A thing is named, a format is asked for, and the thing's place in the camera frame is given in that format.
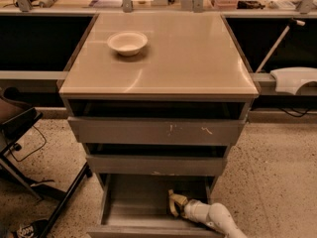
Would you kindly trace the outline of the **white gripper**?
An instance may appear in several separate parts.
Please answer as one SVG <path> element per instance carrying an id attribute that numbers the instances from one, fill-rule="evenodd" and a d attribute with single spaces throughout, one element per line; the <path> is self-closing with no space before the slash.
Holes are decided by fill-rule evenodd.
<path id="1" fill-rule="evenodd" d="M 169 210 L 174 217 L 180 214 L 176 207 L 184 207 L 185 216 L 193 222 L 207 224 L 210 222 L 210 205 L 200 200 L 188 198 L 185 195 L 175 193 L 172 189 L 168 191 Z"/>

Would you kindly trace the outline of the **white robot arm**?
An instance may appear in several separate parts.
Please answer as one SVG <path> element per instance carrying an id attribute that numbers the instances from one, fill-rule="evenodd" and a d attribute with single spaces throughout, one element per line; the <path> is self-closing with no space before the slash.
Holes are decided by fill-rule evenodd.
<path id="1" fill-rule="evenodd" d="M 189 199 L 185 195 L 168 191 L 169 210 L 174 217 L 205 226 L 222 233 L 225 238 L 248 238 L 237 226 L 227 207 L 221 203 L 203 203 L 197 199 Z"/>

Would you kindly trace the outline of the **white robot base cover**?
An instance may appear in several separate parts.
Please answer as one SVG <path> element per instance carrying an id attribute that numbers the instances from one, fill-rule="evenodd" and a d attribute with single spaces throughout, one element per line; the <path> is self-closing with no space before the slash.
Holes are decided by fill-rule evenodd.
<path id="1" fill-rule="evenodd" d="M 295 95 L 307 83 L 317 82 L 317 68 L 285 67 L 269 73 L 275 79 L 275 91 Z"/>

